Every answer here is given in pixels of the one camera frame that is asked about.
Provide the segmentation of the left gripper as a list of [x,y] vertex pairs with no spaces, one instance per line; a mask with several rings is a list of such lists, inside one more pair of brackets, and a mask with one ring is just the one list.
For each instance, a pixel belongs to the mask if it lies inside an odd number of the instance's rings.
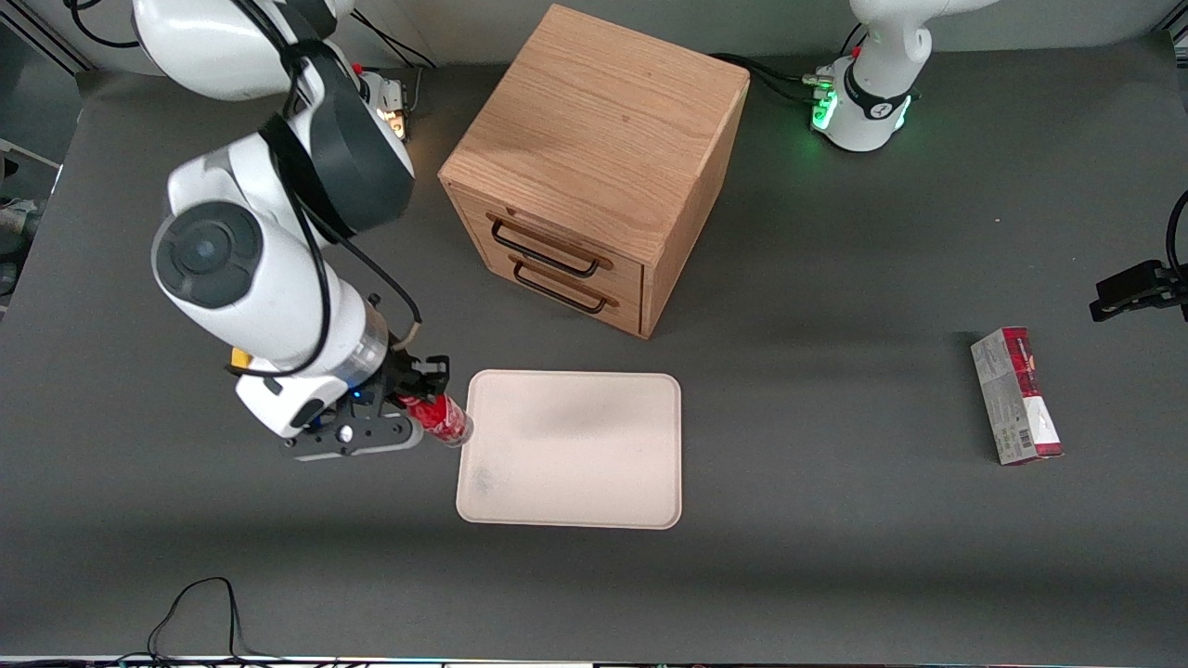
[[1176,307],[1188,320],[1187,282],[1178,265],[1140,261],[1119,275],[1097,283],[1098,300],[1091,302],[1091,319],[1102,323],[1117,315],[1146,308]]

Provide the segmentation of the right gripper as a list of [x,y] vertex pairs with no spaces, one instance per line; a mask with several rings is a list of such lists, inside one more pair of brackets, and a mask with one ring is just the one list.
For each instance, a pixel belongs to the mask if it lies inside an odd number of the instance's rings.
[[336,368],[280,374],[265,359],[234,366],[235,393],[268,430],[280,439],[339,439],[339,431],[356,418],[380,415],[383,401],[391,407],[412,407],[419,398],[446,396],[450,357],[413,359],[413,371],[359,368],[347,363]]

